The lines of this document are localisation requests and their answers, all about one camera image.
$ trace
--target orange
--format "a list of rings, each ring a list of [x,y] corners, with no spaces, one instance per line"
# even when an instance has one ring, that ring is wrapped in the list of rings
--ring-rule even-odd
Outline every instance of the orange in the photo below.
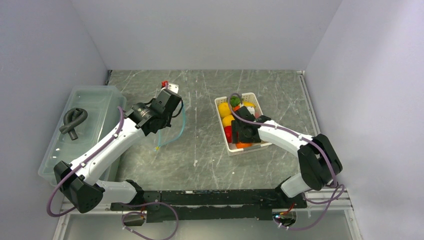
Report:
[[[248,147],[252,146],[252,143],[242,143],[242,142],[238,142],[238,143],[236,143],[236,144],[235,144],[235,146],[236,146],[238,149],[244,149],[244,148],[248,148]]]

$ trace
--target white wall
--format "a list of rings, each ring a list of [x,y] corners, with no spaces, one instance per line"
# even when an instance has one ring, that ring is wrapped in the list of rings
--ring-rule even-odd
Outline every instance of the white wall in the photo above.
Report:
[[[72,0],[106,66],[304,70],[341,0]]]
[[[424,3],[344,0],[306,68],[364,239],[424,239]]]
[[[37,171],[72,87],[106,76],[69,0],[0,1],[0,239],[52,239]]]

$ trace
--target yellow lemon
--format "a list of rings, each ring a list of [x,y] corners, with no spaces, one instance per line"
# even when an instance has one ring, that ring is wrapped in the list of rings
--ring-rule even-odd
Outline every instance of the yellow lemon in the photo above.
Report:
[[[218,105],[218,112],[219,112],[219,116],[223,119],[228,115],[231,115],[231,110],[228,107],[228,103],[223,102],[220,105]]]
[[[246,107],[256,107],[253,103],[248,102],[248,101],[244,101],[243,105],[246,106]]]
[[[233,115],[228,115],[222,119],[222,125],[225,127],[231,126],[231,121],[235,120]]]

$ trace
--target red tag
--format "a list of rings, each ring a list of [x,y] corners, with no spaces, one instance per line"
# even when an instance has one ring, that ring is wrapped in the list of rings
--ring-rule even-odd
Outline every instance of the red tag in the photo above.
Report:
[[[168,81],[163,81],[162,82],[162,88],[164,88],[166,86],[166,84],[168,83]]]

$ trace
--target table surface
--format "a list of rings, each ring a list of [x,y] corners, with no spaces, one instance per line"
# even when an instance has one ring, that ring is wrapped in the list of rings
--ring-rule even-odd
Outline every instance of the table surface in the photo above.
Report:
[[[294,131],[314,135],[305,93],[292,70],[114,70],[108,85],[127,99],[126,110],[157,96],[161,82],[179,85],[186,125],[182,136],[156,150],[150,134],[120,159],[116,180],[134,180],[144,190],[269,189],[299,172],[295,156],[271,145],[228,156],[214,99],[255,93],[264,115]],[[162,142],[178,135],[182,116],[162,130]]]

